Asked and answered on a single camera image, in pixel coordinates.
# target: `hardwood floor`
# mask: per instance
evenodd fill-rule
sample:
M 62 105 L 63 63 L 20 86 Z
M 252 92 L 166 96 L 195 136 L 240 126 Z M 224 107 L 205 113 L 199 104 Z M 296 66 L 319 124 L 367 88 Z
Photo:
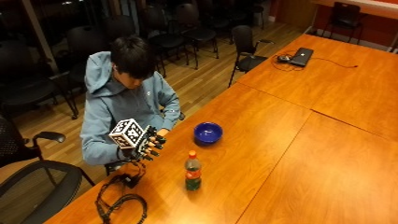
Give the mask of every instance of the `hardwood floor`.
M 264 30 L 255 27 L 253 31 L 255 41 L 264 38 L 276 42 L 275 45 L 259 45 L 256 54 L 264 56 L 272 56 L 304 32 L 303 29 L 277 22 L 267 23 Z M 199 70 L 195 69 L 196 62 L 192 53 L 189 54 L 189 65 L 185 65 L 183 53 L 179 60 L 176 60 L 176 55 L 171 55 L 171 58 L 166 61 L 167 81 L 180 96 L 181 110 L 187 118 L 227 90 L 236 56 L 236 46 L 229 45 L 228 36 L 221 35 L 219 37 L 219 59 L 216 59 L 216 54 L 212 52 L 211 43 L 200 46 Z M 235 80 L 243 75 L 244 73 L 236 72 Z M 62 102 L 59 105 L 44 105 L 40 109 L 28 111 L 14 121 L 26 138 L 31 138 L 42 131 L 63 133 L 67 140 L 62 144 L 40 140 L 44 158 L 80 166 L 98 183 L 106 177 L 104 167 L 86 164 L 82 153 L 79 135 L 86 113 L 86 96 L 83 94 L 78 98 L 78 106 L 80 117 L 75 120 L 71 120 L 70 108 Z M 2 168 L 0 182 L 30 162 L 23 161 Z M 90 185 L 84 182 L 82 192 L 88 188 Z

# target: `hood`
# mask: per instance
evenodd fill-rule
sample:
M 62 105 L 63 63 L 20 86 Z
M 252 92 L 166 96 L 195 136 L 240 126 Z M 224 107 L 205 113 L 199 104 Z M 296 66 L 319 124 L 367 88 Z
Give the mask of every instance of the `hood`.
M 96 96 L 112 96 L 126 90 L 126 86 L 111 76 L 111 52 L 104 51 L 90 55 L 86 67 L 86 86 Z

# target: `table surface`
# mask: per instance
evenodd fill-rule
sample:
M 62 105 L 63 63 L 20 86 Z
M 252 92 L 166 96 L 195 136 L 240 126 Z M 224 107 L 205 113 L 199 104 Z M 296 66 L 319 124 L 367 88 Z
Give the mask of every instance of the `table surface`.
M 148 202 L 146 223 L 397 223 L 397 55 L 309 35 L 277 54 L 300 47 L 315 49 L 305 69 L 281 71 L 271 58 L 168 134 L 139 186 L 124 190 Z M 224 129 L 208 147 L 193 137 L 204 121 Z M 191 149 L 203 164 L 197 191 L 184 188 Z M 47 223 L 102 223 L 95 201 L 110 178 Z M 104 199 L 120 197 L 111 187 Z M 112 223 L 135 223 L 142 212 L 127 202 Z
M 239 224 L 398 223 L 398 145 L 313 113 Z
M 277 54 L 301 47 L 313 49 L 303 70 L 280 70 L 292 67 L 272 58 L 237 82 L 398 141 L 398 55 L 312 35 Z
M 236 84 L 167 136 L 162 156 L 147 162 L 142 182 L 126 193 L 139 193 L 148 202 L 148 223 L 237 223 L 256 193 L 312 111 L 244 85 Z M 204 121 L 224 130 L 209 147 L 195 144 L 193 130 Z M 203 184 L 185 190 L 184 162 L 195 149 L 203 164 Z M 47 223 L 102 223 L 95 206 L 103 181 Z M 106 200 L 122 197 L 110 189 Z M 142 206 L 126 203 L 112 214 L 114 223 L 140 220 Z

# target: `office chair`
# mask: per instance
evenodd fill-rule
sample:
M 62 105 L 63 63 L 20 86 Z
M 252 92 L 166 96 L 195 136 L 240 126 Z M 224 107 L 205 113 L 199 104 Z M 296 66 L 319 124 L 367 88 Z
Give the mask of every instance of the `office chair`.
M 95 26 L 79 26 L 67 31 L 70 57 L 74 65 L 67 74 L 68 90 L 75 111 L 79 109 L 75 102 L 74 83 L 86 88 L 86 64 L 88 56 L 100 51 L 110 50 L 110 43 L 104 31 Z
M 221 17 L 221 12 L 215 6 L 213 0 L 199 1 L 199 19 L 204 26 L 215 31 L 228 32 L 231 44 L 233 44 L 232 23 L 227 18 Z
M 72 118 L 78 118 L 64 90 L 47 74 L 46 60 L 35 63 L 28 46 L 19 40 L 0 41 L 0 104 L 2 114 L 11 120 L 10 111 L 22 106 L 36 106 L 52 97 L 58 105 L 56 94 L 60 93 L 72 111 Z
M 60 133 L 42 132 L 32 146 L 14 125 L 0 117 L 0 168 L 19 161 L 39 158 L 0 184 L 2 223 L 44 223 L 72 201 L 83 177 L 94 186 L 84 170 L 71 164 L 44 160 L 38 139 L 64 142 Z
M 244 10 L 243 4 L 237 4 L 237 0 L 220 0 L 220 9 L 220 14 L 231 21 L 233 26 L 247 24 L 249 13 Z
M 253 4 L 247 7 L 247 10 L 252 13 L 260 13 L 261 16 L 261 30 L 264 30 L 264 6 L 261 5 L 267 0 L 256 0 Z
M 256 44 L 253 44 L 253 31 L 248 25 L 240 25 L 235 27 L 233 38 L 237 47 L 237 59 L 228 87 L 232 86 L 236 70 L 248 73 L 268 59 L 267 57 L 255 55 L 259 43 L 275 43 L 272 40 L 260 39 Z
M 200 25 L 200 12 L 199 8 L 193 4 L 180 4 L 176 9 L 177 21 L 181 27 L 181 34 L 185 36 L 195 47 L 195 55 L 199 69 L 199 55 L 197 51 L 200 49 L 200 42 L 207 42 L 212 40 L 213 52 L 216 53 L 216 58 L 219 58 L 219 45 L 216 40 L 216 31 L 208 29 Z
M 335 2 L 335 6 L 332 9 L 332 16 L 325 26 L 323 36 L 325 34 L 325 30 L 328 29 L 328 27 L 332 26 L 332 34 L 329 36 L 329 38 L 332 38 L 335 27 L 339 27 L 351 30 L 351 38 L 348 41 L 348 43 L 351 43 L 351 39 L 353 37 L 355 31 L 357 30 L 357 28 L 360 28 L 360 36 L 357 41 L 357 44 L 360 44 L 363 30 L 364 30 L 364 26 L 360 21 L 361 21 L 361 7 L 357 5 Z
M 160 7 L 148 7 L 142 12 L 143 24 L 148 35 L 148 42 L 155 46 L 156 52 L 162 57 L 163 76 L 167 77 L 163 54 L 168 54 L 169 50 L 176 49 L 177 59 L 179 49 L 184 47 L 187 65 L 188 52 L 185 48 L 185 38 L 179 34 L 173 21 L 167 21 L 163 9 Z
M 103 20 L 103 28 L 110 43 L 122 36 L 136 34 L 134 18 L 126 15 L 106 18 Z

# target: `soda bottle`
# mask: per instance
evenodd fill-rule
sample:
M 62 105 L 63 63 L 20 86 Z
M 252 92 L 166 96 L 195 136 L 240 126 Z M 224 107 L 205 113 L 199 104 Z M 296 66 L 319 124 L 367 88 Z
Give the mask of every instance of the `soda bottle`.
M 200 188 L 201 184 L 201 178 L 200 178 L 200 160 L 197 158 L 197 151 L 191 150 L 189 151 L 189 158 L 185 162 L 185 187 L 188 190 L 197 190 Z

